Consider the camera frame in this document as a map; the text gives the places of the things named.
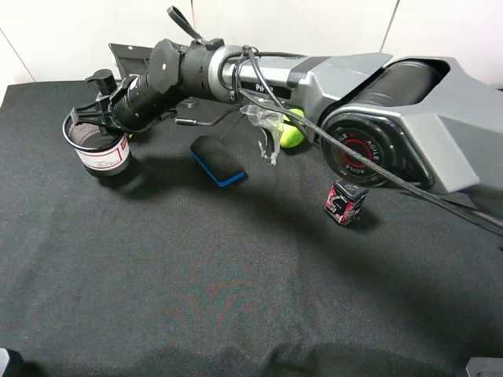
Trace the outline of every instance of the gray housing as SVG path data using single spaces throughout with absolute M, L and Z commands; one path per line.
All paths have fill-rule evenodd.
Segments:
M 210 86 L 219 101 L 231 102 L 229 91 L 211 72 L 218 71 L 224 56 L 238 51 L 241 51 L 238 46 L 224 46 L 211 61 Z M 391 58 L 386 53 L 263 57 L 259 66 L 270 84 L 292 90 L 291 98 L 286 101 L 288 105 L 302 108 L 309 120 L 318 123 L 329 105 L 347 96 Z M 467 75 L 453 58 L 404 59 L 410 58 L 443 60 L 450 66 L 442 81 L 420 103 L 383 107 L 350 102 L 337 108 L 333 115 L 363 112 L 394 120 L 431 171 L 435 181 L 430 191 L 448 194 L 470 188 L 468 192 L 474 197 L 491 196 L 501 204 L 503 93 Z M 233 66 L 226 64 L 223 68 L 222 76 L 228 85 Z M 241 66 L 240 79 L 258 82 L 249 62 Z

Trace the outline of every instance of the red ring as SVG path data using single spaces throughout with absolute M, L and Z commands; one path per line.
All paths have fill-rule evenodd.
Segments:
M 367 158 L 372 160 L 372 156 L 373 156 L 372 151 L 370 150 L 370 147 L 366 143 L 364 143 L 363 141 L 361 141 L 359 139 L 348 139 L 344 142 L 344 145 L 348 145 L 351 143 L 357 143 L 357 144 L 363 145 L 365 147 L 365 150 L 367 151 Z M 356 169 L 364 169 L 365 168 L 365 165 L 363 165 L 362 163 L 355 163 L 353 161 L 350 161 L 346 152 L 342 153 L 342 157 L 343 157 L 343 160 L 345 163 L 347 163 L 348 165 L 350 165 L 352 167 L 355 167 Z

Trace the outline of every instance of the black cable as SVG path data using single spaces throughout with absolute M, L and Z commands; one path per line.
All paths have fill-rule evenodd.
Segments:
M 241 81 L 239 80 L 239 72 L 241 70 L 241 63 L 243 60 L 246 59 L 245 57 L 246 54 L 246 49 L 243 48 L 243 51 L 241 52 L 241 55 L 239 56 L 239 59 L 234 65 L 233 69 L 233 75 L 232 75 L 232 91 L 234 92 L 234 96 L 236 96 L 235 100 L 240 103 L 239 100 L 239 89 L 241 88 Z
M 243 52 L 231 53 L 231 54 L 227 55 L 226 58 L 224 60 L 222 60 L 222 62 L 220 63 L 220 66 L 218 67 L 218 81 L 220 82 L 220 85 L 222 85 L 227 90 L 233 90 L 233 87 L 228 86 L 226 84 L 226 82 L 224 81 L 223 76 L 222 76 L 223 68 L 230 59 L 239 58 L 242 53 Z M 256 56 L 257 57 L 306 57 L 305 55 L 300 55 L 298 53 L 280 53 L 280 52 L 265 52 L 265 53 L 257 52 Z
M 503 227 L 500 225 L 496 224 L 495 222 L 489 220 L 488 218 L 484 218 L 480 215 L 478 215 L 475 212 L 471 211 L 466 211 L 463 210 L 462 208 L 458 208 L 454 206 L 451 203 L 446 202 L 445 200 L 437 197 L 436 195 L 431 194 L 430 192 L 426 192 L 424 190 L 421 190 L 420 188 L 417 188 L 414 185 L 411 185 L 410 183 L 403 181 L 401 178 L 397 177 L 393 173 L 390 173 L 386 169 L 380 167 L 376 163 L 370 161 L 369 159 L 363 157 L 353 149 L 347 147 L 346 145 L 342 144 L 338 140 L 336 140 L 334 137 L 331 135 L 327 134 L 324 130 L 322 130 L 320 127 L 316 126 L 314 123 L 312 123 L 310 120 L 303 118 L 302 116 L 291 112 L 285 108 L 280 108 L 278 106 L 269 106 L 268 104 L 264 104 L 260 101 L 257 101 L 251 94 L 249 94 L 246 90 L 239 89 L 240 93 L 245 96 L 250 102 L 253 104 L 259 106 L 260 108 L 265 108 L 266 110 L 270 110 L 272 112 L 279 112 L 283 115 L 288 116 L 290 119 L 295 119 L 298 122 L 302 123 L 304 126 L 309 128 L 310 130 L 314 131 L 317 135 L 320 137 L 323 137 L 326 141 L 328 141 L 330 144 L 335 145 L 337 148 L 342 149 L 344 152 L 346 152 L 351 158 L 356 159 L 358 162 L 364 164 L 366 167 L 369 169 L 375 171 L 382 177 L 388 179 L 389 181 L 395 183 L 396 185 L 400 186 L 401 188 L 411 192 L 415 196 L 418 196 L 421 199 L 427 200 L 428 202 L 431 202 L 433 204 L 436 204 L 437 206 L 443 208 L 444 210 L 448 210 L 450 213 L 455 214 L 459 216 L 460 218 L 463 218 L 466 221 L 471 222 L 474 225 L 479 226 L 480 228 L 483 228 L 485 230 L 488 230 L 489 232 L 495 233 L 499 236 L 503 236 Z
M 216 126 L 218 123 L 220 123 L 224 118 L 226 118 L 228 115 L 232 114 L 233 112 L 238 112 L 241 108 L 241 105 L 239 104 L 238 106 L 233 106 L 232 108 L 228 109 L 226 112 L 223 112 L 221 115 L 219 115 L 217 118 L 213 119 L 211 122 L 199 122 L 194 119 L 175 119 L 174 123 L 178 124 L 179 126 L 206 126 L 206 127 L 212 127 Z
M 240 118 L 219 139 L 222 140 L 227 134 L 230 134 L 230 131 L 232 131 L 241 122 L 241 120 L 243 120 L 243 118 L 244 114 L 241 114 Z
M 413 194 L 411 194 L 410 192 L 407 192 L 407 191 L 399 191 L 401 194 L 403 195 L 407 195 L 407 196 L 411 196 L 413 198 L 417 198 L 417 196 L 414 196 Z M 482 213 L 480 212 L 480 210 L 474 208 L 474 207 L 470 207 L 470 206 L 467 206 L 467 205 L 464 205 L 464 204 L 461 204 L 461 203 L 458 203 L 458 202 L 454 202 L 453 200 L 447 200 L 447 199 L 442 199 L 444 202 L 447 202 L 447 203 L 451 203 L 453 206 L 455 207 L 460 207 L 462 208 L 463 210 L 467 210 L 467 211 L 470 211 L 470 212 L 478 212 L 478 213 Z
M 260 71 L 260 67 L 259 65 L 257 64 L 257 60 L 255 58 L 255 54 L 253 53 L 253 50 L 252 48 L 247 48 L 247 54 L 248 54 L 248 57 L 250 59 L 250 63 L 251 63 L 251 67 L 253 68 L 253 71 L 255 72 L 257 78 L 259 79 L 260 83 L 263 85 L 263 87 L 265 88 L 267 94 L 269 94 L 269 97 L 271 97 L 271 99 L 273 100 L 273 102 L 276 104 L 276 106 L 278 106 L 279 108 L 285 108 L 283 106 L 283 104 L 277 99 L 276 95 L 273 93 L 272 89 L 269 87 L 269 84 L 267 83 L 267 81 L 264 79 L 264 76 L 262 74 L 262 71 Z M 294 126 L 297 127 L 297 129 L 304 135 L 304 136 L 307 136 L 307 132 L 306 130 L 304 129 L 304 127 L 302 126 L 301 123 L 299 122 L 296 122 L 295 120 L 292 120 L 292 123 Z

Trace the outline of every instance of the tennis ball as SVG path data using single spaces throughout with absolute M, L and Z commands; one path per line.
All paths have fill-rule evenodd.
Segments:
M 304 112 L 299 108 L 291 108 L 291 112 L 304 117 Z M 283 115 L 283 134 L 280 139 L 280 146 L 282 148 L 293 148 L 302 143 L 304 140 L 304 135 L 300 132 L 297 127 L 292 126 L 290 118 Z

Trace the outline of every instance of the table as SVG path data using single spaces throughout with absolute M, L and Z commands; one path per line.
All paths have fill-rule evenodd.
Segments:
M 0 109 L 0 346 L 33 375 L 444 376 L 502 356 L 496 236 L 388 189 L 341 228 L 319 151 L 273 167 L 245 121 L 223 140 L 248 179 L 218 188 L 189 146 L 232 117 L 164 121 L 131 143 L 138 179 L 99 182 L 61 134 L 94 96 L 24 84 Z

